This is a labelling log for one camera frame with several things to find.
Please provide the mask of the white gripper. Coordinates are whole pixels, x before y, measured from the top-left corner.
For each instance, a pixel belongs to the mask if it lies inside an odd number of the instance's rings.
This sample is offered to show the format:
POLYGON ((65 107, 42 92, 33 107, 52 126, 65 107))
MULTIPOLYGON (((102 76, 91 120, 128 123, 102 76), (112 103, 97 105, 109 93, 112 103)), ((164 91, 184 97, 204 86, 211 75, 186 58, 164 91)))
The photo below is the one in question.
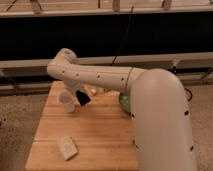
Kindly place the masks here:
POLYGON ((70 90, 71 92, 74 93, 74 95, 76 96, 76 92, 78 90, 86 93, 89 96, 89 92, 86 89, 85 85, 83 83, 80 82, 76 82, 76 81, 71 81, 71 82, 66 82, 65 86, 68 90, 70 90))

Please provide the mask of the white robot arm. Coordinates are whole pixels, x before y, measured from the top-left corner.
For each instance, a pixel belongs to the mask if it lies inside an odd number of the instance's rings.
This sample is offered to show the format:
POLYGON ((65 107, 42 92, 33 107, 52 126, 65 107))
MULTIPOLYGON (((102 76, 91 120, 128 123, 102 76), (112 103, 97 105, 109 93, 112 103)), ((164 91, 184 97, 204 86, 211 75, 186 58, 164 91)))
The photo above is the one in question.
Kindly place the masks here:
POLYGON ((139 171, 197 171, 187 95, 173 73, 81 65, 67 48, 48 63, 47 73, 74 92, 89 84, 130 96, 139 171))

